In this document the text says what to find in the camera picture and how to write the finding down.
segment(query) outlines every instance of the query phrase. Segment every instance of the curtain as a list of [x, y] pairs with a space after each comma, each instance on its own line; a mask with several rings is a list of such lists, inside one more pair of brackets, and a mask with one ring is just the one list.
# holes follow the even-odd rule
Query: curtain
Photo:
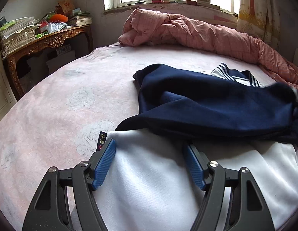
[[278, 51], [280, 18], [277, 0], [241, 0], [237, 31], [260, 38]]

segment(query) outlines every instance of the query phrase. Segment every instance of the stack of books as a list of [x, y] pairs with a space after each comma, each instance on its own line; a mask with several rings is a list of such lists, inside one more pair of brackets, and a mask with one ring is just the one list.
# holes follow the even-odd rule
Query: stack of books
[[2, 49], [2, 58], [18, 48], [30, 43], [36, 39], [34, 17], [25, 17], [5, 23], [0, 28], [0, 44]]
[[207, 7], [207, 8], [213, 8], [213, 9], [220, 10], [220, 6], [211, 4], [211, 0], [196, 0], [196, 1], [197, 1], [198, 6], [203, 6], [203, 7]]
[[73, 16], [70, 20], [68, 20], [67, 24], [69, 26], [83, 26], [86, 24], [91, 24], [92, 23], [92, 17], [90, 16], [90, 12], [78, 12], [76, 13], [75, 16]]

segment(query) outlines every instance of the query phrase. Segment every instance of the ornate wooden carving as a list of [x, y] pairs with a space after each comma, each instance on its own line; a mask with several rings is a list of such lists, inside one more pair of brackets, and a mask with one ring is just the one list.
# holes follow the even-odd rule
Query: ornate wooden carving
[[24, 91], [18, 79], [18, 74], [16, 72], [16, 62], [14, 58], [8, 61], [8, 68], [9, 68], [10, 76], [12, 78], [14, 86], [18, 92], [18, 95], [19, 97], [22, 97], [24, 95]]
[[54, 49], [54, 48], [61, 47], [66, 39], [75, 37], [80, 33], [85, 33], [88, 41], [89, 52], [92, 52], [93, 41], [92, 41], [90, 25], [85, 25], [85, 26], [65, 29], [65, 30], [41, 37], [40, 39], [37, 39], [19, 48], [18, 50], [14, 51], [6, 58], [4, 65], [8, 65], [9, 74], [7, 75], [10, 77], [10, 86], [12, 87], [15, 98], [17, 100], [19, 100], [25, 94], [20, 84], [20, 81], [18, 79], [18, 74], [16, 71], [16, 64], [18, 60], [25, 55], [31, 55], [31, 54], [37, 53], [39, 51], [42, 51], [45, 48]]

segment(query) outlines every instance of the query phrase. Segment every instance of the white fabric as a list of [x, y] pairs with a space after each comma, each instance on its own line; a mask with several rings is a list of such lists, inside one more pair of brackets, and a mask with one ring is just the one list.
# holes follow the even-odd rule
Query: white fabric
[[[180, 144], [146, 129], [111, 131], [117, 152], [104, 184], [94, 196], [109, 231], [190, 230], [203, 192], [189, 176]], [[278, 229], [298, 207], [298, 154], [273, 141], [196, 142], [199, 151], [224, 168], [248, 167]], [[229, 204], [226, 188], [216, 230], [223, 230]], [[75, 209], [73, 225], [81, 230]]]
[[250, 86], [250, 79], [252, 81], [252, 84], [254, 87], [260, 87], [260, 88], [264, 88], [265, 86], [262, 85], [253, 75], [252, 73], [250, 73], [250, 79], [245, 79], [242, 77], [236, 77], [236, 76], [232, 76], [227, 72], [228, 66], [225, 65], [224, 63], [221, 63], [217, 68], [215, 68], [214, 70], [212, 70], [211, 72], [207, 72], [207, 71], [203, 71], [201, 73], [203, 74], [207, 74], [207, 75], [213, 75], [219, 78], [222, 78], [224, 80], [230, 80], [230, 81], [236, 81], [239, 82], [243, 85], [246, 86]]

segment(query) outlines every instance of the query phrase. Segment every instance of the carved wooden table leg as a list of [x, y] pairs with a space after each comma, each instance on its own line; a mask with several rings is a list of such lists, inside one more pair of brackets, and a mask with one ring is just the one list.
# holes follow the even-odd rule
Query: carved wooden table leg
[[25, 93], [18, 79], [18, 74], [16, 72], [16, 61], [14, 56], [11, 56], [10, 58], [8, 58], [7, 62], [8, 62], [8, 68], [9, 68], [9, 75], [13, 83], [13, 86], [15, 88], [14, 90], [17, 91], [18, 93], [18, 95], [15, 95], [15, 97], [17, 100], [19, 100]]

